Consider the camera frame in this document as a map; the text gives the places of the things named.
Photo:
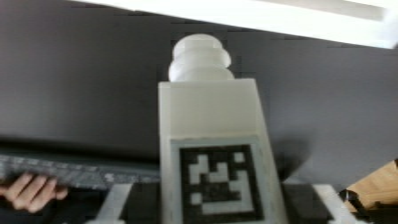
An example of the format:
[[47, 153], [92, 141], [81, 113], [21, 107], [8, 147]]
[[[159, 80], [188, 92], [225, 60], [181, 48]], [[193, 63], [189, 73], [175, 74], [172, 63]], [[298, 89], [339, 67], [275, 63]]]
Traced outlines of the bare human hand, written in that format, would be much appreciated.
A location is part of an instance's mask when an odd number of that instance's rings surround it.
[[56, 180], [42, 175], [24, 173], [8, 185], [0, 185], [0, 197], [15, 210], [35, 213], [51, 200], [61, 200], [67, 188], [56, 185]]

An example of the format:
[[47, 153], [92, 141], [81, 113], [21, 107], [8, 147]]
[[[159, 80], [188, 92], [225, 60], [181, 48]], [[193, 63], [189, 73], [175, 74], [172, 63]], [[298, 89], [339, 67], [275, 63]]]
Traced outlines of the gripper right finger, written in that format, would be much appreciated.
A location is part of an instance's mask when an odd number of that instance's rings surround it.
[[326, 184], [284, 184], [289, 224], [362, 224]]

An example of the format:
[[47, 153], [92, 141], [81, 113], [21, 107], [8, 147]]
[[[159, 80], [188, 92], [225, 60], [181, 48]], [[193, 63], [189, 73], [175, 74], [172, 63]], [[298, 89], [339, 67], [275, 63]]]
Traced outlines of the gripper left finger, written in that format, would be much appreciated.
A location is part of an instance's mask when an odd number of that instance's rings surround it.
[[115, 184], [86, 224], [159, 224], [159, 184]]

